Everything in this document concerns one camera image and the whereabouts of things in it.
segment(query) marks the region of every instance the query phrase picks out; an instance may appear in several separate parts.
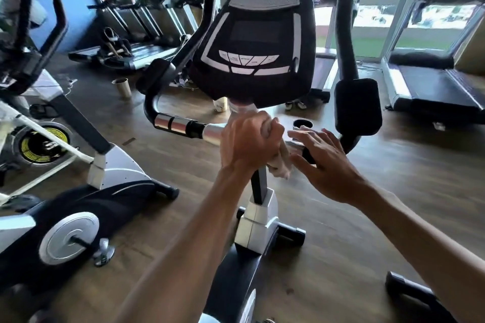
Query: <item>treadmill belt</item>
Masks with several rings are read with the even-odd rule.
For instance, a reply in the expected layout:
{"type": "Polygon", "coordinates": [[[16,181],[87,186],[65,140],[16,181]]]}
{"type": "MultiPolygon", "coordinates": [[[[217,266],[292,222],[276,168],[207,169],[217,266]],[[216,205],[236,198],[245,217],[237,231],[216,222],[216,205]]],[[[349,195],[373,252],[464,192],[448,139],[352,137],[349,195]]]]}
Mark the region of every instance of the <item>treadmill belt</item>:
{"type": "Polygon", "coordinates": [[[476,107],[446,70],[403,65],[399,69],[415,99],[476,107]]]}

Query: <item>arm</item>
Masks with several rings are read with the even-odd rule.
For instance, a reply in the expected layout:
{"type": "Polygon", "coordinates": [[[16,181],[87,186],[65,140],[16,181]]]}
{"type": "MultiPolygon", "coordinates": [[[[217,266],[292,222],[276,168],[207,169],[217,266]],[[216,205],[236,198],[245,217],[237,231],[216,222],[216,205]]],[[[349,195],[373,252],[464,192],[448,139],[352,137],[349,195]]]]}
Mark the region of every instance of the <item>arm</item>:
{"type": "Polygon", "coordinates": [[[440,232],[393,193],[368,182],[349,162],[329,131],[290,131],[309,149],[317,166],[297,154],[296,167],[325,196],[360,209],[394,244],[433,289],[443,305],[463,323],[485,316],[485,261],[440,232]]]}
{"type": "Polygon", "coordinates": [[[221,139],[222,168],[200,208],[167,250],[154,260],[123,303],[115,323],[198,322],[222,260],[239,197],[256,169],[279,149],[284,128],[266,112],[234,120],[221,139]]]}

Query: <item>wooden floor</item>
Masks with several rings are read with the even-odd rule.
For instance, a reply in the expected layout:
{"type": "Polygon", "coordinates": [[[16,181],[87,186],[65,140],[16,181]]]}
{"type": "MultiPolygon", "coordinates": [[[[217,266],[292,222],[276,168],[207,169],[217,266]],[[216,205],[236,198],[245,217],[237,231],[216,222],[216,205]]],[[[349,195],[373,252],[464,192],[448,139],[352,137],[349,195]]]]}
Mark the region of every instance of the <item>wooden floor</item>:
{"type": "MultiPolygon", "coordinates": [[[[154,199],[146,212],[112,239],[117,250],[110,264],[100,269],[85,265],[55,302],[56,312],[67,323],[108,322],[151,260],[197,209],[215,179],[219,153],[205,142],[155,130],[143,115],[143,96],[133,92],[131,101],[118,99],[110,72],[94,73],[60,63],[51,71],[79,80],[69,98],[108,140],[123,148],[149,175],[181,190],[173,203],[154,199]]],[[[382,85],[379,71],[360,73],[382,85]]],[[[384,89],[381,87],[383,107],[387,103],[384,89]]],[[[197,90],[171,89],[159,107],[202,122],[227,120],[227,114],[214,113],[212,101],[197,90]]],[[[289,115],[282,106],[270,112],[278,115],[287,129],[298,116],[333,129],[332,104],[306,112],[294,109],[289,115]]],[[[485,132],[478,127],[439,132],[406,115],[384,111],[383,128],[377,135],[363,138],[349,158],[364,175],[395,192],[419,215],[485,258],[484,138],[485,132]]],[[[82,183],[86,169],[83,164],[74,164],[32,193],[51,197],[82,183]]],[[[12,179],[10,186],[18,181],[12,179]]],[[[416,281],[420,278],[361,212],[321,196],[296,171],[289,180],[269,178],[268,183],[276,191],[281,220],[304,228],[307,234],[301,249],[277,246],[264,262],[257,320],[429,321],[423,311],[387,298],[386,271],[416,281]]],[[[246,188],[241,204],[249,195],[246,188]]],[[[12,322],[13,318],[3,310],[0,320],[12,322]]]]}

